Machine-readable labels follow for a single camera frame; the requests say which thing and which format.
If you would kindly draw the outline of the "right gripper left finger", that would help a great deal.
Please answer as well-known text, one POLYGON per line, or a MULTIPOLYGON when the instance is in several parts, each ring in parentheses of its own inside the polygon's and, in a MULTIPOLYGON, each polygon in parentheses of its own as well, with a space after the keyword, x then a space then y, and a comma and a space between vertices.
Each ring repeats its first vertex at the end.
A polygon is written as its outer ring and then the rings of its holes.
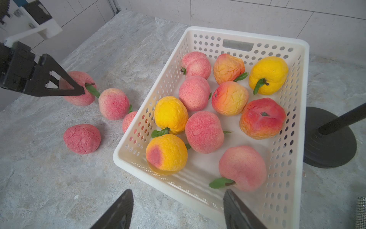
POLYGON ((95 222, 91 229, 129 229, 133 206, 132 190, 127 189, 95 222))

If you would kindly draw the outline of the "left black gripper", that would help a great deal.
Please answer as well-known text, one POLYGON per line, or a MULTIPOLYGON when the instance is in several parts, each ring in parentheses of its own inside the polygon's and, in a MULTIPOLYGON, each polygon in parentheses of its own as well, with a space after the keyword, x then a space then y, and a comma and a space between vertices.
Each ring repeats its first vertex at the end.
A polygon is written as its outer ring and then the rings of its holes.
POLYGON ((53 57, 44 54, 38 63, 34 59, 31 48, 21 42, 16 42, 11 48, 1 44, 1 88, 36 97, 85 94, 84 87, 70 77, 53 57), (61 89, 59 79, 52 73, 68 82, 71 89, 61 89))

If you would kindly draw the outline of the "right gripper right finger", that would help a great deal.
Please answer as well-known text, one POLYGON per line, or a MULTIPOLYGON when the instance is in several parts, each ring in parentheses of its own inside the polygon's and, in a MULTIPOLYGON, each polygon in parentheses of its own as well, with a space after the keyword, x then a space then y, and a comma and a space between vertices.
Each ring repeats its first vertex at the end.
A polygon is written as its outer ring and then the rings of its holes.
POLYGON ((227 229, 266 229, 262 221, 231 189, 226 190, 223 203, 227 229))

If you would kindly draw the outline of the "white perforated plastic basket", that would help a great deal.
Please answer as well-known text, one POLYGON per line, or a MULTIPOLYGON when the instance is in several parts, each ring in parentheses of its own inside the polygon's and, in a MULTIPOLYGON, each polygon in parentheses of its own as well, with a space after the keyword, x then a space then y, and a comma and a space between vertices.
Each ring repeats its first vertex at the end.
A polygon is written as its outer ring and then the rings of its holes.
POLYGON ((267 228, 299 228, 308 63, 309 45, 303 40, 197 26, 187 28, 115 149, 114 163, 164 194, 224 224, 225 189, 212 189, 209 183, 219 177, 218 163, 228 148, 250 146, 266 163, 266 181, 256 191, 243 192, 237 188, 233 191, 267 228), (286 118, 277 136, 254 140, 241 131, 239 115, 219 115, 226 132, 223 145, 207 155, 189 150, 183 170, 162 176, 151 171, 145 157, 152 132, 157 129, 155 107, 163 97, 178 96, 185 81, 182 58, 194 51, 204 53, 211 64, 222 53, 240 58, 246 72, 265 57, 283 59, 289 67, 287 80, 270 98, 284 108, 286 118))

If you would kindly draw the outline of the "dark pink peach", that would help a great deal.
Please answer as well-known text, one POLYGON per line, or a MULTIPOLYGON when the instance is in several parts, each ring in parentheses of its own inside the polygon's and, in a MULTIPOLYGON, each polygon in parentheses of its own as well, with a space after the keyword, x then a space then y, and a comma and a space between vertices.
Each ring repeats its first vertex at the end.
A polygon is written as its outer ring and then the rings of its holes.
POLYGON ((68 128, 63 139, 72 152, 80 155, 95 152, 102 140, 100 131, 90 124, 75 125, 68 128))

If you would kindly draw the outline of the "yellow peach with leaf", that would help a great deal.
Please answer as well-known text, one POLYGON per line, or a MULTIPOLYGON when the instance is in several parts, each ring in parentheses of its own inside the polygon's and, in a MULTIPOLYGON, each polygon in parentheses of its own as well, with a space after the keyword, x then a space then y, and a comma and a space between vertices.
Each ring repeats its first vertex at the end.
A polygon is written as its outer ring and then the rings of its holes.
POLYGON ((182 139, 173 134, 159 136, 148 144, 146 159, 153 172, 160 175, 171 175, 186 166, 187 147, 182 139))

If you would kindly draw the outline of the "red orange peach bottom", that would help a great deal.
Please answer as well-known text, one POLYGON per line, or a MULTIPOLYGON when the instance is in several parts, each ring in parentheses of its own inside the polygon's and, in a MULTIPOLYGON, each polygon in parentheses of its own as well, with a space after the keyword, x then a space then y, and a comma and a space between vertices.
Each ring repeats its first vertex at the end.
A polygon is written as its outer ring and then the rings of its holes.
POLYGON ((271 98, 248 103, 241 115, 240 129, 249 137, 262 140, 276 136, 283 127, 285 110, 271 98))

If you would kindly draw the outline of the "orange pink peach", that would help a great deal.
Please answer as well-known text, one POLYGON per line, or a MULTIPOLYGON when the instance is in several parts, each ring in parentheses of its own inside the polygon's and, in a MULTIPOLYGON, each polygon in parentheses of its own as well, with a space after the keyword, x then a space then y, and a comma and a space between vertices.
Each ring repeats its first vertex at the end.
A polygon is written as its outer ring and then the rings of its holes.
POLYGON ((242 113, 249 99, 247 89, 232 81, 219 85, 212 96, 213 109, 225 116, 242 113))

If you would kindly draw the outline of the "orange wrinkled peach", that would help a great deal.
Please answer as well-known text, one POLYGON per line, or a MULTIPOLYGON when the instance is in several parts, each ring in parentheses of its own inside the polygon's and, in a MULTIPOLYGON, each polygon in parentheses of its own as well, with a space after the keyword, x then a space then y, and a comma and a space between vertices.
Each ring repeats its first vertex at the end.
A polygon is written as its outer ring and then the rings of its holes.
POLYGON ((219 55, 213 65, 214 77, 219 85, 228 81, 244 80, 248 76, 245 70, 242 59, 226 53, 219 55))

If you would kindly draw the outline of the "pink peach with leaf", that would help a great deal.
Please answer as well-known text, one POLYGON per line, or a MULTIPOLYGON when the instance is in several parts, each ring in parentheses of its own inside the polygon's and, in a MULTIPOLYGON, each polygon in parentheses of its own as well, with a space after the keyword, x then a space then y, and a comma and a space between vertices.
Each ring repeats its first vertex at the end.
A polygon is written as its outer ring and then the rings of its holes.
POLYGON ((201 76, 207 80, 211 74, 211 64, 204 53, 190 52, 182 58, 181 72, 186 78, 201 76))

